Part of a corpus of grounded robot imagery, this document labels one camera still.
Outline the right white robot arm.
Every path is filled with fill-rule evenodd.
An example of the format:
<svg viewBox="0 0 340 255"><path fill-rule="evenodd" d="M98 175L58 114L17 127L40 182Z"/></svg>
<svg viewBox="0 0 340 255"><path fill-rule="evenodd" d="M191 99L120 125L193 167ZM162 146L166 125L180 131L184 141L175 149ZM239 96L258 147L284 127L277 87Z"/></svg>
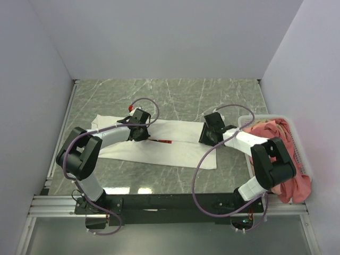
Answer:
<svg viewBox="0 0 340 255"><path fill-rule="evenodd" d="M245 125L225 125L219 112L205 116L199 142L215 147L224 145L248 155L253 162L254 177L235 191L233 206L245 212L252 200L296 175L292 159L279 137L263 138L243 131Z"/></svg>

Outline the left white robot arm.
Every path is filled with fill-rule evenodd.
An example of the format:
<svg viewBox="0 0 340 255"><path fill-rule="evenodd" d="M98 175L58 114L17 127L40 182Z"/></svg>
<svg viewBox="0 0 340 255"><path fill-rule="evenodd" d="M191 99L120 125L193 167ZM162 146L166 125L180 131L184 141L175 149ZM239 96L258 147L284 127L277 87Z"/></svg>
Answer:
<svg viewBox="0 0 340 255"><path fill-rule="evenodd" d="M95 214L106 207L106 192L94 175L101 149L126 141L147 140L147 130L151 115L139 108L112 126L99 130L85 130L75 127L56 156L67 179L75 181L80 190L88 197L87 207Z"/></svg>

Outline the white Coca-Cola t-shirt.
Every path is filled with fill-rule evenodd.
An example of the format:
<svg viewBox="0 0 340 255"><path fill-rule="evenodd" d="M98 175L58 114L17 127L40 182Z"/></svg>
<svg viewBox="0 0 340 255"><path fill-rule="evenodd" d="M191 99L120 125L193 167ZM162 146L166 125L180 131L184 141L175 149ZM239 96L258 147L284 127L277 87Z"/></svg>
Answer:
<svg viewBox="0 0 340 255"><path fill-rule="evenodd" d="M195 168L210 149L199 143L202 128L202 122L157 120L148 128L148 140L104 147L99 158Z"/></svg>

